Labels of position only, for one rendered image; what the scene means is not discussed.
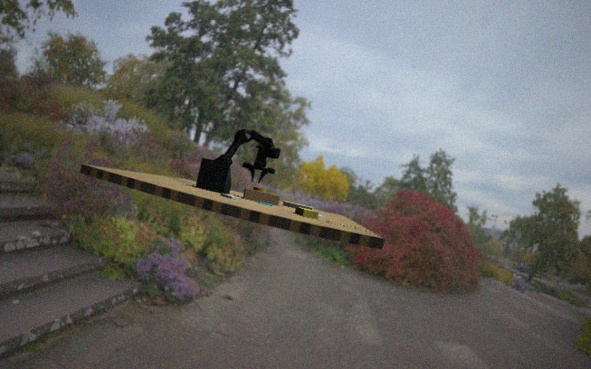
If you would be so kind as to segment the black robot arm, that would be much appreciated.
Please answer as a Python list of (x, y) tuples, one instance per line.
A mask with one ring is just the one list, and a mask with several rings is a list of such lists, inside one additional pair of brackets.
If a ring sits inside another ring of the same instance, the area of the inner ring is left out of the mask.
[[(247, 134), (247, 135), (250, 134), (251, 137), (246, 138), (245, 134)], [(215, 159), (215, 161), (224, 162), (226, 164), (230, 164), (230, 166), (231, 166), (231, 164), (233, 163), (231, 158), (233, 157), (233, 155), (236, 152), (236, 150), (238, 149), (238, 147), (241, 144), (249, 142), (252, 139), (254, 139), (258, 143), (260, 143), (260, 145), (257, 146), (257, 148), (259, 148), (259, 151), (258, 151), (259, 156), (265, 156), (265, 157), (267, 156), (267, 157), (276, 158), (276, 159), (279, 158), (281, 150), (277, 147), (274, 147), (271, 138), (264, 137), (254, 130), (250, 131), (248, 129), (241, 129), (235, 133), (234, 142), (228, 147), (226, 153), (223, 155), (220, 155), (218, 158)], [(257, 158), (254, 162), (254, 167), (262, 168), (262, 167), (266, 167), (266, 164), (267, 164), (267, 161), (264, 161), (264, 158), (259, 159), (259, 157), (257, 156)]]

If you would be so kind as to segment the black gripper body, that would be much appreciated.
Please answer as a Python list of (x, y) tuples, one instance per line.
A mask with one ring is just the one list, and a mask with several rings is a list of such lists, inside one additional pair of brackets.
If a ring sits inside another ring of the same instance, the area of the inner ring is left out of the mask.
[[(265, 156), (259, 156), (259, 155), (257, 155), (257, 156), (259, 157), (259, 159), (263, 159), (264, 158), (264, 161), (266, 160), (266, 157)], [(263, 172), (265, 172), (265, 173), (268, 172), (270, 174), (274, 174), (275, 173), (275, 170), (273, 168), (269, 168), (269, 167), (268, 168), (264, 168), (264, 167), (258, 168), (258, 167), (254, 167), (252, 164), (246, 163), (246, 162), (243, 162), (243, 167), (250, 168), (250, 169), (253, 169), (253, 170), (254, 169), (262, 170)]]

